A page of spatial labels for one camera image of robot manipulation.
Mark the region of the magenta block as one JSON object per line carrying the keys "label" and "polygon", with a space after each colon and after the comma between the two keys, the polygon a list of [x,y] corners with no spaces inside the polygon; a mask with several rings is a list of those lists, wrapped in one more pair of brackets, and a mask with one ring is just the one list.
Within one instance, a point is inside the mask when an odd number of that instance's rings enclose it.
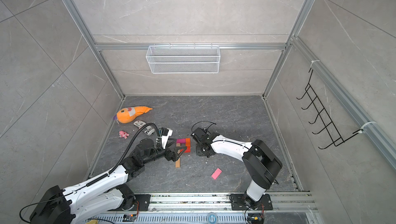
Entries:
{"label": "magenta block", "polygon": [[186,143],[186,139],[185,138],[177,139],[176,143],[177,144],[185,144]]}

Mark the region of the pink block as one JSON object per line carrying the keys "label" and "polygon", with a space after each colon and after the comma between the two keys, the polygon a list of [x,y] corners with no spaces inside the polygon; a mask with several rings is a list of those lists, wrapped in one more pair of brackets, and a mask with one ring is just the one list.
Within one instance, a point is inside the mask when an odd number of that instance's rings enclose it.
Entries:
{"label": "pink block", "polygon": [[221,170],[220,168],[217,168],[217,169],[213,172],[213,174],[211,175],[211,177],[212,177],[214,180],[216,180],[216,179],[221,175],[221,173],[222,173],[222,170]]}

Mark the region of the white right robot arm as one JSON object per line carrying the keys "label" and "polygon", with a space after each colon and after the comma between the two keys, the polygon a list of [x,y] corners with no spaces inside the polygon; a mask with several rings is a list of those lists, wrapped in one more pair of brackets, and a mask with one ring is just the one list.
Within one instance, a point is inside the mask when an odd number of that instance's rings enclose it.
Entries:
{"label": "white right robot arm", "polygon": [[278,183],[276,177],[283,167],[264,141],[237,141],[202,128],[194,130],[191,136],[196,141],[198,156],[222,154],[243,162],[252,180],[239,202],[253,210],[264,204],[266,191]]}

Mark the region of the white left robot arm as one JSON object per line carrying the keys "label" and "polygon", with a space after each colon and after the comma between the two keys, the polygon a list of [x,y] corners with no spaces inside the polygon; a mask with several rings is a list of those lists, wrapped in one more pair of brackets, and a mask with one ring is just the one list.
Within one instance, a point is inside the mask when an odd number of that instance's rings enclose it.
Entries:
{"label": "white left robot arm", "polygon": [[131,150],[139,135],[136,132],[114,167],[74,186],[48,189],[33,203],[29,219],[21,220],[28,224],[76,224],[107,210],[132,207],[135,195],[126,183],[144,172],[147,163],[160,158],[175,162],[185,151],[185,147],[176,147],[171,129],[154,123],[147,126],[154,128],[156,140],[145,138]]}

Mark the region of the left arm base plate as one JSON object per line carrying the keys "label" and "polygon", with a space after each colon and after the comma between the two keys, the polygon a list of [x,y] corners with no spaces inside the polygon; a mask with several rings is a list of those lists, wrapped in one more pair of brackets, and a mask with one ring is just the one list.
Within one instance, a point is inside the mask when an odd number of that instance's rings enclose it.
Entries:
{"label": "left arm base plate", "polygon": [[123,211],[147,211],[151,202],[150,194],[137,194],[133,200],[128,200]]}

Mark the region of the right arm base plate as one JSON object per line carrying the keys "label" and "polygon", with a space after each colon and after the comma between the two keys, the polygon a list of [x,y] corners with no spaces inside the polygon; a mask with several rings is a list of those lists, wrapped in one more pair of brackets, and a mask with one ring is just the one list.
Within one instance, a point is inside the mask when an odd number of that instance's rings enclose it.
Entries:
{"label": "right arm base plate", "polygon": [[268,194],[261,195],[259,201],[254,201],[247,194],[230,194],[230,202],[233,211],[237,210],[273,210],[272,200]]}

